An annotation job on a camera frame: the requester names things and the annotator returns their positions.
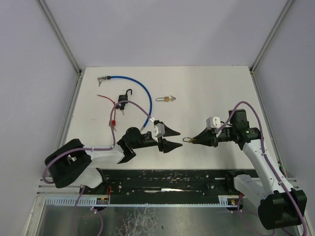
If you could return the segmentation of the small brass padlock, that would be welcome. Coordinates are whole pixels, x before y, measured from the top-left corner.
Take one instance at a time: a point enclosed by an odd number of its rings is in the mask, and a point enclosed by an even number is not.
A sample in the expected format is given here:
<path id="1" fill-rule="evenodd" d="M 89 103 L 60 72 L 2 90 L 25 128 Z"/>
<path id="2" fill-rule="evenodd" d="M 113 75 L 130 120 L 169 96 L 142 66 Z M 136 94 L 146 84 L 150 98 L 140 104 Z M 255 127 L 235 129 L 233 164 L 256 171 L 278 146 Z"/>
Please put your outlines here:
<path id="1" fill-rule="evenodd" d="M 185 143 L 194 143 L 195 142 L 195 138 L 184 137 L 183 138 L 183 142 L 185 142 Z"/>

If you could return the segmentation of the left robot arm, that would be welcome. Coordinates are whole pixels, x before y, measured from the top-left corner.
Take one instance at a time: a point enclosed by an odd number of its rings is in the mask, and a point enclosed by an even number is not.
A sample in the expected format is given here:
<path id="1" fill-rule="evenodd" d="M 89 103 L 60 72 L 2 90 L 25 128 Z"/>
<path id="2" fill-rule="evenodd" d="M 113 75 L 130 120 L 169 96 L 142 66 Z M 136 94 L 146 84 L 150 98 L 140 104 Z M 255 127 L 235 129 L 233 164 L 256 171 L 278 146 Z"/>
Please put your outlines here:
<path id="1" fill-rule="evenodd" d="M 130 127 L 112 146 L 89 147 L 79 139 L 72 139 L 45 159 L 42 180 L 56 188 L 73 183 L 96 188 L 104 182 L 102 170 L 127 163 L 136 156 L 135 149 L 157 147 L 160 152 L 169 153 L 182 144 L 170 142 L 166 137 L 179 135 L 180 132 L 155 120 L 153 131 L 141 133 L 138 128 Z"/>

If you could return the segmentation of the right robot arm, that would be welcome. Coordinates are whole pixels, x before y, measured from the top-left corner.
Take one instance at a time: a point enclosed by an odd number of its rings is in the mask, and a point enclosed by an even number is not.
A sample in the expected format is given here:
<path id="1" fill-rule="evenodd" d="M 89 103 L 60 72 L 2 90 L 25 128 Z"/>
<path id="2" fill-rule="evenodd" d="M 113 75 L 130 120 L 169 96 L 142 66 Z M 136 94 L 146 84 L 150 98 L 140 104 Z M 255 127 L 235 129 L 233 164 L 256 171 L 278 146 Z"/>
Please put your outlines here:
<path id="1" fill-rule="evenodd" d="M 267 230 L 301 225 L 306 234 L 304 213 L 307 196 L 295 190 L 292 184 L 269 159 L 262 126 L 251 128 L 244 109 L 229 111 L 225 123 L 219 117 L 207 119 L 206 128 L 197 136 L 183 138 L 184 142 L 217 147 L 222 142 L 234 142 L 252 163 L 261 185 L 248 174 L 234 174 L 234 188 L 247 197 L 256 207 L 261 224 Z"/>

